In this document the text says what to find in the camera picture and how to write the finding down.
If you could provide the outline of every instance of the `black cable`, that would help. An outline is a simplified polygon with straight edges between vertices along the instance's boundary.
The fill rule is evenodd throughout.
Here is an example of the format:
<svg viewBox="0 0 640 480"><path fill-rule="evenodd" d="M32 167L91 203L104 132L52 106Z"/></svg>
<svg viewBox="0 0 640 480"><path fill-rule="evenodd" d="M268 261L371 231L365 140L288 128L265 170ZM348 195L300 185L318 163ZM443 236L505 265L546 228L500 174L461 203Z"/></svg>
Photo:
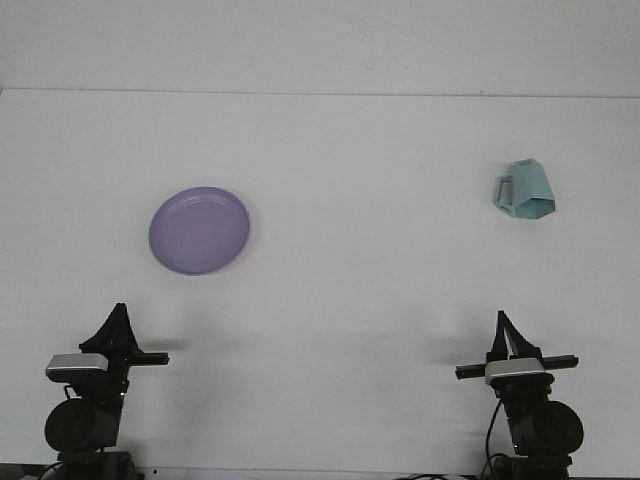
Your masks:
<svg viewBox="0 0 640 480"><path fill-rule="evenodd" d="M60 466L60 465L62 465L62 462L52 463L51 465L46 467L42 472L40 472L40 475L38 475L38 480L43 480L45 473L47 473L49 470L55 470L55 468Z"/></svg>
<svg viewBox="0 0 640 480"><path fill-rule="evenodd" d="M430 478L432 480L435 480L435 479L448 480L442 475L432 475L430 473L420 473L418 475L411 475L409 477L394 478L393 480L418 480L419 478Z"/></svg>
<svg viewBox="0 0 640 480"><path fill-rule="evenodd" d="M487 430L487 436L484 439L484 454L487 457L487 464L489 465L489 471L491 471L491 475L494 480L497 480L498 476L496 475L496 471L493 469L493 465L491 464L491 454L489 453L489 440L491 439L491 432L493 431L493 424L496 423L496 417L498 416L498 412L500 411L500 407L502 406L502 399L498 400L498 405L496 405L496 409L493 411L493 416L491 417L491 423L489 424L489 429Z"/></svg>
<svg viewBox="0 0 640 480"><path fill-rule="evenodd" d="M504 453L494 453L493 455L491 455L491 459L494 459L496 457L506 458L508 461L511 461L511 457L509 457L508 455L505 455ZM480 480L484 480L484 472L487 470L488 465L489 465L489 462L484 462L484 466L482 467L482 473L480 474Z"/></svg>

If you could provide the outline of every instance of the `white wall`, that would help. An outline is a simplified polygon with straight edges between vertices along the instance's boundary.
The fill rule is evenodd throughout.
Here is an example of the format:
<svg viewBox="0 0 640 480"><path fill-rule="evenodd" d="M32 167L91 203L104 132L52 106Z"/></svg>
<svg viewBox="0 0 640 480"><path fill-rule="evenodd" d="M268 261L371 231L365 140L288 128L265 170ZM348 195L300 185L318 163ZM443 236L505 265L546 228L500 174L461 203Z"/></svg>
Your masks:
<svg viewBox="0 0 640 480"><path fill-rule="evenodd" d="M0 86L640 95L635 0L0 1Z"/></svg>
<svg viewBox="0 0 640 480"><path fill-rule="evenodd" d="M637 475L640 101L27 92L0 102L0 459L52 458L43 375L116 301L167 367L132 371L145 465L475 472L505 308L586 425L575 475ZM558 211L491 205L516 159ZM160 203L218 185L248 248L184 277L147 247ZM507 448L504 419L497 448Z"/></svg>
<svg viewBox="0 0 640 480"><path fill-rule="evenodd" d="M44 366L125 301L172 357L131 372L143 465L475 473L495 399L453 370L504 308L581 359L572 473L638 476L640 100L517 96L637 97L639 27L634 1L0 0L0 461L53 458ZM516 221L491 196L531 156L558 211ZM146 238L194 185L253 222L198 278Z"/></svg>

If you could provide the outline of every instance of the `teal cup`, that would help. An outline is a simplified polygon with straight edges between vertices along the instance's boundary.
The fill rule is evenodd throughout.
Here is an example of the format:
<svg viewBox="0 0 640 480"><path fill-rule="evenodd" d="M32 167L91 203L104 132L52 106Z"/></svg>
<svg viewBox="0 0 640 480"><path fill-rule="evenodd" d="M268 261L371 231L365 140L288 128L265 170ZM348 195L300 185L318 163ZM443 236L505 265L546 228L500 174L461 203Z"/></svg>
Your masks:
<svg viewBox="0 0 640 480"><path fill-rule="evenodd" d="M555 212L556 201L541 163L520 160L500 177L494 205L515 218L537 220Z"/></svg>

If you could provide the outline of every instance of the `plate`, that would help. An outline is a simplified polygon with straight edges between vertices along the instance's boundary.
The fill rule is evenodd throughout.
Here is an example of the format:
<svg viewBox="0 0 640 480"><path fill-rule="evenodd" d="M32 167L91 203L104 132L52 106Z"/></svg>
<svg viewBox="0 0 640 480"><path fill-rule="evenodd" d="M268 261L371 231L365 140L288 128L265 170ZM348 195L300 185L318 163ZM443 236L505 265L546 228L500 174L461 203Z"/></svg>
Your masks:
<svg viewBox="0 0 640 480"><path fill-rule="evenodd" d="M185 275L211 273L233 260L249 236L249 214L232 193L195 187L164 202L151 220L156 259Z"/></svg>

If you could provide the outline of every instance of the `purple plate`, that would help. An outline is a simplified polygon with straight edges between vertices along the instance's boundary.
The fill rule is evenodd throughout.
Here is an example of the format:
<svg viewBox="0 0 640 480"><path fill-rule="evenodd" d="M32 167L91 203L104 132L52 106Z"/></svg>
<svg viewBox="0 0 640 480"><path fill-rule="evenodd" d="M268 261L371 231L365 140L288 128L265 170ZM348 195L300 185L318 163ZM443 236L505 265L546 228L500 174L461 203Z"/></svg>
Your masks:
<svg viewBox="0 0 640 480"><path fill-rule="evenodd" d="M196 187L164 202L151 220L149 246L158 261L186 275L213 272L240 253L249 214L233 194Z"/></svg>

